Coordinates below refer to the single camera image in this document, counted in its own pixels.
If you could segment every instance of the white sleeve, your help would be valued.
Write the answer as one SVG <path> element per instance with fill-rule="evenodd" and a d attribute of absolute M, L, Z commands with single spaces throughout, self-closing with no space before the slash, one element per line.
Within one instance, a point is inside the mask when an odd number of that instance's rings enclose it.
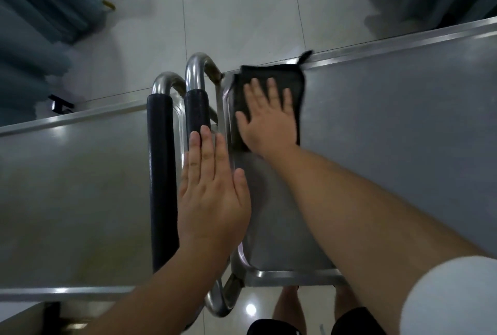
<path fill-rule="evenodd" d="M 497 260 L 462 257 L 429 271 L 407 296 L 400 333 L 497 334 Z"/>

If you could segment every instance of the stainless steel table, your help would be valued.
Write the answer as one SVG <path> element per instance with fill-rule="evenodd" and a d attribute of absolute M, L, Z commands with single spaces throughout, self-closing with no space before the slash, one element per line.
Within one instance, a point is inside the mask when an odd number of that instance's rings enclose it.
<path fill-rule="evenodd" d="M 304 66 L 302 147 L 496 255 L 495 56 L 497 18 L 315 54 Z M 217 88 L 228 138 L 232 74 Z M 184 108 L 174 103 L 178 172 Z M 152 274 L 145 108 L 0 128 L 1 300 L 113 299 Z M 255 156 L 231 157 L 254 201 L 235 275 L 246 286 L 338 282 L 279 178 Z"/>

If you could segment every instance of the black shorts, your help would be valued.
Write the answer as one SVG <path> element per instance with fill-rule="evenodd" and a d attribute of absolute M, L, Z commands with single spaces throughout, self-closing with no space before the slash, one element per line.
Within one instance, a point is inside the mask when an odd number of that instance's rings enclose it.
<path fill-rule="evenodd" d="M 292 325 L 275 319 L 258 319 L 251 324 L 247 335 L 300 335 Z M 376 319 L 364 307 L 342 315 L 333 326 L 332 335 L 386 335 Z"/>

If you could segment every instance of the black foam grip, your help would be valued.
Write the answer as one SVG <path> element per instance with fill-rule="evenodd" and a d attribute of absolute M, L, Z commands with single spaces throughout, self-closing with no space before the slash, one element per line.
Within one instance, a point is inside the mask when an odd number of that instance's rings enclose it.
<path fill-rule="evenodd" d="M 147 99 L 150 166 L 152 268 L 158 271 L 179 248 L 176 158 L 172 98 L 151 94 Z"/>
<path fill-rule="evenodd" d="M 209 97 L 202 89 L 192 89 L 185 96 L 186 132 L 188 139 L 192 131 L 200 133 L 200 126 L 211 128 L 209 119 Z"/>

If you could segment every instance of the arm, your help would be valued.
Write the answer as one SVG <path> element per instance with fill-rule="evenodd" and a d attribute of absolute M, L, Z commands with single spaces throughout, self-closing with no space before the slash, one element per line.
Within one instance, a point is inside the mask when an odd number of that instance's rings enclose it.
<path fill-rule="evenodd" d="M 268 88 L 269 100 L 257 80 L 245 85 L 251 122 L 236 114 L 244 142 L 286 181 L 316 241 L 359 300 L 386 332 L 398 333 L 414 284 L 437 265 L 481 250 L 374 183 L 297 146 L 290 91 L 281 108 L 274 80 Z"/>
<path fill-rule="evenodd" d="M 232 176 L 226 143 L 202 126 L 190 135 L 178 201 L 179 249 L 145 285 L 102 317 L 88 335 L 178 334 L 192 319 L 249 224 L 251 204 L 242 169 Z"/>

